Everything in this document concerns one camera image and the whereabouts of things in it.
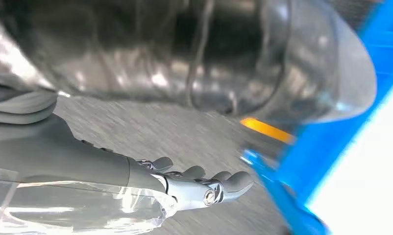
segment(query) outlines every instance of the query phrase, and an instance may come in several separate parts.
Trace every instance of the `transparent plastic wrap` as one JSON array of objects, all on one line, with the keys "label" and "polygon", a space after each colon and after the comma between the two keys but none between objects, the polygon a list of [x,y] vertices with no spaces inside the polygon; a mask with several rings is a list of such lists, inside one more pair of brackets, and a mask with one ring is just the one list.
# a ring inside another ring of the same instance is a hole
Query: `transparent plastic wrap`
[{"label": "transparent plastic wrap", "polygon": [[357,115],[376,86],[321,0],[0,0],[5,67],[21,89],[297,123]]},{"label": "transparent plastic wrap", "polygon": [[1,234],[142,234],[176,213],[176,201],[145,188],[60,181],[17,183],[0,169]]}]

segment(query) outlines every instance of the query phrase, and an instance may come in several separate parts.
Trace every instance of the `prosthetic hand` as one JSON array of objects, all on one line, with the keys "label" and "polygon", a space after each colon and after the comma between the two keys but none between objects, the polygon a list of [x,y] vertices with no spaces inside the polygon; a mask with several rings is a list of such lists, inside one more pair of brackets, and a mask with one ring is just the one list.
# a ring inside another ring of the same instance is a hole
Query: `prosthetic hand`
[{"label": "prosthetic hand", "polygon": [[203,179],[205,171],[197,165],[184,172],[162,173],[173,165],[167,157],[154,162],[147,160],[137,162],[154,171],[152,176],[164,185],[167,195],[175,198],[178,211],[205,208],[214,203],[235,200],[253,185],[252,178],[244,171],[234,175],[222,171],[211,179]]}]

